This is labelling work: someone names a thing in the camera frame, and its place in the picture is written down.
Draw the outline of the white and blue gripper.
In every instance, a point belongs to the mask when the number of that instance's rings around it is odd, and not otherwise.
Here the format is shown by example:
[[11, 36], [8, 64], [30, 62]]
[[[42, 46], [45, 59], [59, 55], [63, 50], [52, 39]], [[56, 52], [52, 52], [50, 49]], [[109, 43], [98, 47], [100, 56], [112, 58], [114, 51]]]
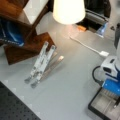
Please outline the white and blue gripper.
[[100, 66], [105, 75], [102, 87], [120, 96], [120, 64], [116, 56], [108, 56]]

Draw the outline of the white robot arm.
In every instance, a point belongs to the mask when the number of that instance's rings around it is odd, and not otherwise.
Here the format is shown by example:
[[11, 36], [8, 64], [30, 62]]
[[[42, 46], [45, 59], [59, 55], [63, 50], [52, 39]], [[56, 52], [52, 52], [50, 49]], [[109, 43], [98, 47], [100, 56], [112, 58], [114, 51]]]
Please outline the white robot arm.
[[116, 27], [114, 46], [116, 55], [108, 56], [101, 64], [101, 71], [105, 75], [102, 87], [120, 96], [120, 23]]

